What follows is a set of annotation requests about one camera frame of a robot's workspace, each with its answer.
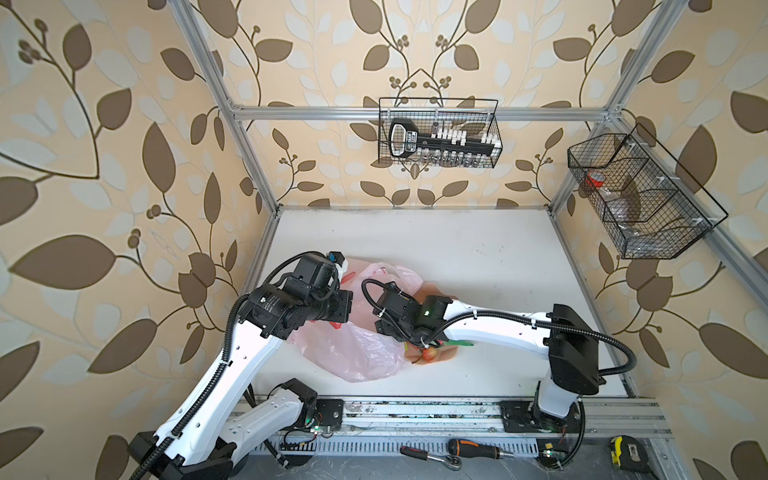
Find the pink plastic bag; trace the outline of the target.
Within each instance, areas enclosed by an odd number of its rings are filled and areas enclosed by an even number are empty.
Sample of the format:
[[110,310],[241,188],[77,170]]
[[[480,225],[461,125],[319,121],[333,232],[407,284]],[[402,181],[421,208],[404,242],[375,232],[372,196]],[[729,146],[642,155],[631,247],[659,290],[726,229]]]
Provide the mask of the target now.
[[288,340],[306,359],[352,383],[391,377],[409,364],[404,343],[376,332],[377,317],[361,291],[366,279],[394,282],[411,295],[423,285],[423,279],[404,266],[351,259],[341,279],[341,288],[353,293],[349,321],[307,322]]

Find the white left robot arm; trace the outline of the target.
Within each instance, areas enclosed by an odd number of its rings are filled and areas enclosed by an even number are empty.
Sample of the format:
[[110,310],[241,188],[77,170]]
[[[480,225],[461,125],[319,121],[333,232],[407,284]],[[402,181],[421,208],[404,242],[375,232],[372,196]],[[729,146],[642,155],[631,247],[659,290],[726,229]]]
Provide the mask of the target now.
[[235,408],[291,333],[307,322],[348,321],[353,294],[341,287],[347,267],[338,251],[302,252],[240,296],[228,315],[221,352],[192,393],[156,431],[140,432],[130,442],[138,464],[133,478],[227,479],[278,432],[318,425],[317,393],[297,379],[279,384],[244,413]]

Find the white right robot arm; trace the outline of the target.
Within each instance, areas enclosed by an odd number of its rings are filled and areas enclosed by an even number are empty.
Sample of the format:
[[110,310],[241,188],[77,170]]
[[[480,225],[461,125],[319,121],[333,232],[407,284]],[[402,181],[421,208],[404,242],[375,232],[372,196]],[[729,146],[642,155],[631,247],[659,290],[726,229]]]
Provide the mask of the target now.
[[591,329],[567,305],[513,313],[441,295],[418,301],[396,283],[377,280],[365,280],[361,291],[381,335],[424,349],[448,342],[487,343],[547,360],[530,408],[535,423],[565,421],[580,398],[596,395],[607,377],[628,373],[637,364],[630,347]]

